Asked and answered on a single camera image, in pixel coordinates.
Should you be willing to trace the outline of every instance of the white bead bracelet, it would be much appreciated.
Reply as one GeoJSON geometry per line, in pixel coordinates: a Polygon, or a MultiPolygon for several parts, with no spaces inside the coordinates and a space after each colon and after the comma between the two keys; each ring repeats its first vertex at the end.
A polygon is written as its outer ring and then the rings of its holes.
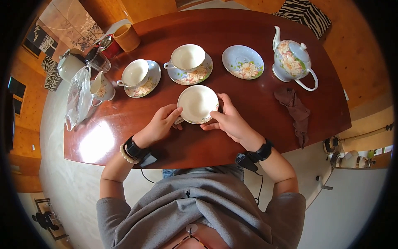
{"type": "Polygon", "coordinates": [[[124,143],[122,143],[122,145],[120,146],[120,153],[122,153],[122,156],[124,157],[124,159],[127,160],[127,162],[132,163],[132,164],[137,164],[140,162],[140,159],[134,160],[131,157],[129,157],[125,152],[124,152],[124,143]]]}

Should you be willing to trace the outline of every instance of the hand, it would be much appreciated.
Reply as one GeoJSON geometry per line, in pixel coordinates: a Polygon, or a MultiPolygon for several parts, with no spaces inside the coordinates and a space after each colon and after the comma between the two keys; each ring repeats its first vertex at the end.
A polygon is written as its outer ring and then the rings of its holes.
{"type": "Polygon", "coordinates": [[[134,143],[144,149],[164,138],[172,126],[182,130],[181,124],[174,124],[181,113],[182,107],[177,108],[177,104],[163,106],[155,113],[149,124],[134,135],[134,143]]]}
{"type": "Polygon", "coordinates": [[[235,142],[240,143],[247,151],[257,151],[265,143],[265,139],[240,116],[231,99],[225,93],[217,94],[222,103],[223,112],[210,112],[213,118],[205,124],[201,124],[203,130],[221,129],[226,132],[235,142]]]}

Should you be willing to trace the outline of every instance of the teapot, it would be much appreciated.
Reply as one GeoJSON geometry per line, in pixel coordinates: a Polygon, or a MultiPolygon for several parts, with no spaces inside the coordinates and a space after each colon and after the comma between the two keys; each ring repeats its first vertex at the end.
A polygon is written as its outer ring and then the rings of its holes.
{"type": "Polygon", "coordinates": [[[275,62],[272,65],[272,72],[283,82],[295,80],[307,91],[314,91],[317,89],[318,78],[311,69],[310,56],[306,51],[307,46],[304,43],[299,44],[292,40],[281,41],[280,28],[275,26],[275,30],[276,33],[272,42],[272,48],[275,52],[275,62]],[[314,77],[314,88],[308,88],[300,81],[300,79],[304,78],[308,73],[311,73],[314,77]]]}
{"type": "Polygon", "coordinates": [[[68,49],[64,55],[60,55],[59,56],[59,64],[58,64],[58,73],[59,76],[61,76],[62,79],[71,82],[73,76],[75,76],[75,74],[84,66],[86,66],[86,64],[84,62],[82,62],[82,59],[84,60],[84,58],[80,55],[77,54],[75,51],[78,51],[77,49],[68,49]]]}

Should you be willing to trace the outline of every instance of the reddish brown table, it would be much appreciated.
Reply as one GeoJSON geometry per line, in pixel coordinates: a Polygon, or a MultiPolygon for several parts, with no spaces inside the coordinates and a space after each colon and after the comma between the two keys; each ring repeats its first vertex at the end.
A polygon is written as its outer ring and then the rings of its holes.
{"type": "MultiPolygon", "coordinates": [[[[304,25],[261,12],[234,9],[190,10],[158,16],[134,24],[141,37],[132,52],[111,59],[112,68],[105,76],[116,87],[112,101],[100,105],[93,116],[68,132],[64,129],[64,157],[82,163],[105,165],[119,151],[120,145],[141,130],[162,106],[177,103],[187,88],[174,83],[163,68],[172,51],[187,43],[198,44],[212,57],[214,69],[202,84],[215,92],[227,93],[242,117],[280,152],[299,148],[293,119],[279,104],[273,92],[291,87],[311,110],[308,122],[309,142],[319,142],[351,127],[347,102],[339,77],[322,44],[304,25]],[[295,81],[281,82],[272,73],[274,25],[281,28],[281,40],[291,39],[307,45],[312,69],[319,79],[314,92],[301,88],[295,81]],[[223,51],[232,45],[246,45],[263,58],[265,70],[255,80],[231,75],[222,65],[223,51]],[[162,78],[152,93],[143,98],[128,97],[116,81],[124,67],[135,59],[154,60],[162,68],[162,78]]],[[[311,76],[302,82],[313,87],[311,76]]],[[[183,131],[172,129],[166,139],[153,145],[158,162],[150,168],[193,168],[233,163],[244,151],[221,130],[203,131],[199,125],[183,123],[183,131]]]]}

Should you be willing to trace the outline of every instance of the zebra print cushion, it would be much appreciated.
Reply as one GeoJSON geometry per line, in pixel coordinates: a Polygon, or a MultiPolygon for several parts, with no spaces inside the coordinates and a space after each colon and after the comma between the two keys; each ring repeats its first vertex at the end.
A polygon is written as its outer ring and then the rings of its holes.
{"type": "Polygon", "coordinates": [[[55,92],[58,88],[59,83],[62,81],[61,76],[58,73],[58,63],[51,59],[48,55],[44,58],[41,63],[44,71],[47,73],[46,81],[44,83],[44,88],[52,92],[55,92]]]}
{"type": "Polygon", "coordinates": [[[49,73],[51,70],[51,67],[54,65],[54,63],[56,63],[56,61],[54,61],[53,59],[51,59],[51,57],[46,55],[43,62],[41,63],[41,67],[43,67],[43,69],[46,73],[49,73]]]}
{"type": "Polygon", "coordinates": [[[286,0],[275,16],[284,15],[289,20],[309,27],[319,40],[331,25],[331,20],[314,4],[307,0],[286,0]]]}

